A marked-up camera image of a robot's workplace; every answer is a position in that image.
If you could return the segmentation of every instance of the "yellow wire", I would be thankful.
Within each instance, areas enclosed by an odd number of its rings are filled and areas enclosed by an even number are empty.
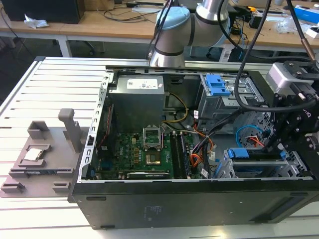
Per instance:
[[[178,123],[178,122],[181,122],[181,121],[183,121],[184,119],[186,119],[186,117],[187,117],[187,115],[188,115],[188,108],[187,108],[186,104],[184,103],[184,101],[182,101],[181,98],[178,97],[176,94],[174,94],[174,93],[169,93],[169,94],[175,96],[176,98],[178,98],[178,99],[181,101],[181,103],[182,103],[182,104],[184,105],[184,107],[185,107],[186,112],[185,112],[184,117],[181,118],[181,119],[176,119],[176,120],[163,120],[162,122],[164,122],[164,123]]]

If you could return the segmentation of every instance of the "wooden tabletop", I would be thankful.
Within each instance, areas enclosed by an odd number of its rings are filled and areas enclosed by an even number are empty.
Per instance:
[[[60,28],[64,23],[50,22],[48,27],[42,27],[33,29],[27,26],[23,21],[10,21],[7,14],[2,10],[3,16],[7,24],[13,29],[14,32],[32,32],[32,33],[42,33],[42,34],[60,34]],[[0,15],[0,31],[10,31],[9,27],[6,25],[5,21]]]
[[[146,39],[151,39],[153,37],[156,13],[145,16],[146,19],[140,17],[139,19],[137,19],[137,21],[140,22],[136,23],[118,22],[106,19],[103,16],[103,13],[103,11],[86,11],[79,24],[64,24],[60,29],[60,34]],[[108,12],[105,15],[107,17],[116,19],[127,19],[131,17],[141,16],[142,14],[138,12],[131,12],[130,9],[121,8],[111,11],[111,13],[116,15],[110,15]]]
[[[314,7],[313,2],[304,2],[304,1],[293,1],[293,5],[302,5],[307,7]],[[282,9],[286,6],[283,3],[280,8]],[[257,38],[255,45],[266,45],[266,46],[283,46],[283,47],[300,47],[302,46],[300,42],[300,37],[297,32],[295,33],[281,33],[279,34],[276,30],[276,22],[265,21],[263,29],[260,32],[260,35]],[[256,29],[249,27],[249,23],[244,24],[243,32],[247,35],[249,41],[251,41],[255,35]],[[319,47],[319,39],[313,39],[305,34],[305,37],[308,39],[312,47]],[[239,40],[239,36],[232,35],[234,40]]]
[[[313,2],[293,1],[294,5],[303,5],[313,7]],[[10,21],[7,15],[5,19],[15,32],[32,32],[47,34],[64,34],[64,35],[80,35],[80,36],[105,36],[105,37],[123,37],[123,38],[144,38],[151,39],[154,33],[154,22],[156,14],[146,16],[150,21],[141,21],[136,23],[118,22],[103,17],[103,11],[86,11],[79,24],[64,24],[49,22],[49,27],[33,29],[24,24],[24,22]],[[117,19],[124,19],[139,16],[141,13],[131,12],[130,9],[115,9],[111,11],[113,14],[106,13],[106,16]],[[2,18],[0,18],[0,31],[10,31]],[[256,29],[251,29],[248,23],[244,24],[244,33],[247,34],[251,41]],[[238,36],[232,36],[234,40],[238,40]],[[310,44],[319,47],[319,39],[308,37]],[[276,22],[266,21],[259,35],[256,45],[264,46],[282,46],[282,47],[301,47],[300,39],[297,33],[279,34],[276,31]]]

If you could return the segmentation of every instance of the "blue box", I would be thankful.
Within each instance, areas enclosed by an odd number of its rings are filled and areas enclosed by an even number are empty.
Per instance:
[[[297,18],[317,24],[319,22],[319,10],[317,9],[306,9],[301,6],[295,7]]]

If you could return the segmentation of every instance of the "metal slotted surface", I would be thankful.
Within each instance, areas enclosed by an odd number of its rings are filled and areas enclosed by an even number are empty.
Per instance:
[[[0,184],[24,146],[28,137],[26,129],[32,120],[63,126],[57,119],[59,110],[73,108],[80,126],[90,125],[105,65],[147,66],[147,62],[47,57],[32,64],[0,107]],[[186,65],[232,70],[239,67],[238,63],[187,62]],[[246,69],[260,70],[265,75],[270,65],[247,64]],[[95,231],[77,205],[69,204],[66,198],[0,198],[0,219],[1,239],[319,238],[319,203],[312,203],[275,225]]]

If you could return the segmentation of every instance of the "blue cable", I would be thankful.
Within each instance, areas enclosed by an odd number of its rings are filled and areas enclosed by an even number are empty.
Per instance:
[[[250,128],[250,127],[259,130],[261,133],[263,132],[263,130],[262,130],[261,128],[255,126],[255,125],[250,125],[250,124],[239,128],[239,129],[237,130],[236,134],[235,134],[235,139],[236,139],[236,143],[237,143],[238,147],[240,147],[240,148],[243,147],[242,144],[239,142],[239,139],[238,139],[239,131],[241,131],[241,130],[243,130],[243,129],[245,129],[245,128]]]
[[[240,36],[241,36],[241,39],[242,39],[242,46],[243,46],[243,48],[244,48],[244,46],[245,46],[245,40],[244,40],[244,32],[243,32],[243,29],[244,29],[244,23],[245,23],[245,16],[243,16],[243,26],[241,27],[241,29],[240,29]],[[238,58],[238,60],[240,60],[240,58],[241,58],[241,55],[243,54],[243,52],[240,52],[240,55],[239,55],[239,58]]]

